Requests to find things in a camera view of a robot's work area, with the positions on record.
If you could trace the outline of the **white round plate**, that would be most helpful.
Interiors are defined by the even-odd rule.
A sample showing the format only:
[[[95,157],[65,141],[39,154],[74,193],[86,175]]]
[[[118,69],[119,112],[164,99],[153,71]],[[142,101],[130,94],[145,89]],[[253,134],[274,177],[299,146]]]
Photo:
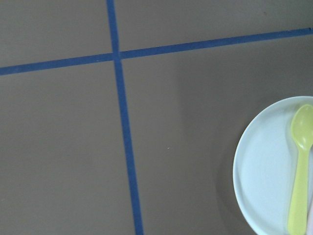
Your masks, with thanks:
[[[291,120],[311,96],[280,100],[261,111],[243,132],[234,156],[233,186],[239,208],[258,235],[287,235],[297,163]]]

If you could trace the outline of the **yellow plastic spoon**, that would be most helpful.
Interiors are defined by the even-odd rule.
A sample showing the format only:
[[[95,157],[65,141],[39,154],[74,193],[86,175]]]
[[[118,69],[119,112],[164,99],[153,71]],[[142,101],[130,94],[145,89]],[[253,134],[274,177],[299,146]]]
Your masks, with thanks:
[[[309,154],[313,146],[313,107],[305,104],[291,121],[291,137],[297,147],[296,172],[288,216],[288,232],[304,235],[308,216]]]

